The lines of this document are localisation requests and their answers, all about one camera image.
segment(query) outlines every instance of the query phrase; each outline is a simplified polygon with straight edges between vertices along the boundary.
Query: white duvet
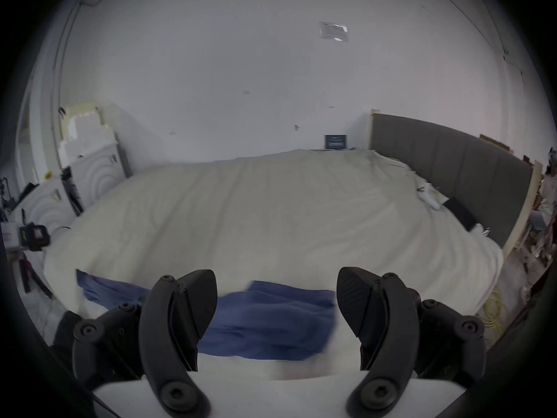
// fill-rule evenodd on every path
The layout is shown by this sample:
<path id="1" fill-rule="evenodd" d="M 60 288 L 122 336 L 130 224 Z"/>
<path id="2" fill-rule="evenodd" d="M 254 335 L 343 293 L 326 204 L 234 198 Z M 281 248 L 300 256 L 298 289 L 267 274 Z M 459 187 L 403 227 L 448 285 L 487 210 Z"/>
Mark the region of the white duvet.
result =
<path id="1" fill-rule="evenodd" d="M 251 280 L 334 290 L 343 266 L 398 274 L 422 299 L 475 314 L 503 256 L 446 209 L 417 199 L 416 175 L 375 152 L 295 150 L 176 164 L 123 182 L 72 224 L 46 255 L 45 277 L 68 308 L 90 316 L 75 269 L 150 288 L 164 274 L 209 268 L 219 295 Z M 199 355 L 200 370 L 223 358 Z M 338 314 L 326 352 L 303 363 L 227 358 L 284 379 L 359 368 L 359 342 Z"/>

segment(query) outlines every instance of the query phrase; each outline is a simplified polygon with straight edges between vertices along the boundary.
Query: blue cloth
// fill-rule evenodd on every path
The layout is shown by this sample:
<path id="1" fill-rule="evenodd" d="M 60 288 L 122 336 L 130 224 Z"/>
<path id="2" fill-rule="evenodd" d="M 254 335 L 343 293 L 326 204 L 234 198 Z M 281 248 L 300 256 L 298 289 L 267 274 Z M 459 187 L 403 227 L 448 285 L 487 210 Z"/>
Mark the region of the blue cloth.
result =
<path id="1" fill-rule="evenodd" d="M 77 286 L 83 288 L 85 298 L 109 310 L 124 302 L 136 303 L 140 297 L 150 291 L 131 283 L 95 277 L 79 269 L 76 269 L 76 277 Z"/>
<path id="2" fill-rule="evenodd" d="M 108 309 L 136 302 L 149 292 L 80 270 L 77 284 L 86 299 Z M 255 281 L 246 291 L 219 297 L 198 351 L 214 356 L 302 361 L 327 344 L 334 328 L 334 298 L 330 290 Z"/>
<path id="3" fill-rule="evenodd" d="M 530 212 L 528 221 L 532 224 L 536 231 L 541 231 L 542 229 L 545 229 L 547 227 L 547 225 L 545 224 L 544 216 L 541 214 L 540 211 Z"/>

